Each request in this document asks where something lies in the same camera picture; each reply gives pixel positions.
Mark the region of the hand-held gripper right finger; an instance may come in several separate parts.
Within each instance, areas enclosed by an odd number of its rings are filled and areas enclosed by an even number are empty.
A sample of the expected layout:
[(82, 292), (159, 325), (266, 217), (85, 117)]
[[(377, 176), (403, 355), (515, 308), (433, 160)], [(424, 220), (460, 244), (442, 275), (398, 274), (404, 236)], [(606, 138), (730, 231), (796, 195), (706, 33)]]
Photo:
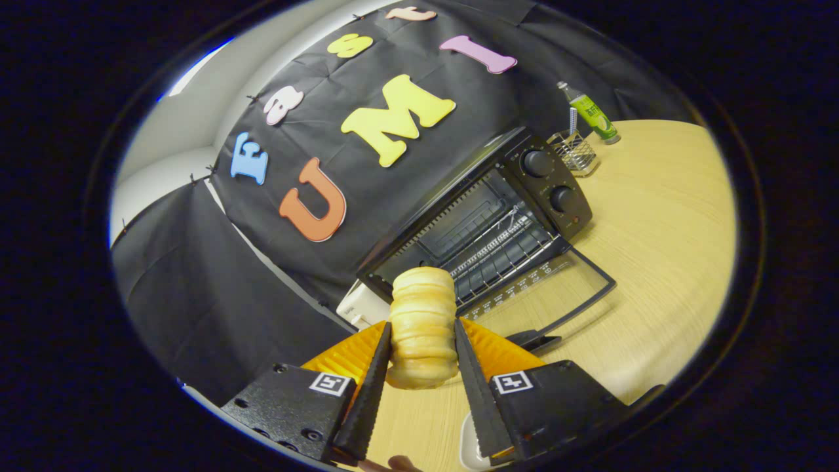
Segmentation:
[(633, 411), (575, 362), (545, 363), (467, 319), (454, 332), (480, 454), (491, 464), (584, 445)]

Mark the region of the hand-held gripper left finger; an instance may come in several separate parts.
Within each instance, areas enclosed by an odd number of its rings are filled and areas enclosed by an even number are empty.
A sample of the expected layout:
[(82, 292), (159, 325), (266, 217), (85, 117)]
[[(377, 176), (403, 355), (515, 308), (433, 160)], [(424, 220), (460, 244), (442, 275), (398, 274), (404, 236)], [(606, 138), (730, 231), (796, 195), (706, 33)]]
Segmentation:
[(276, 363), (222, 410), (246, 430), (311, 460), (355, 466), (374, 432), (391, 332), (383, 321), (303, 366)]

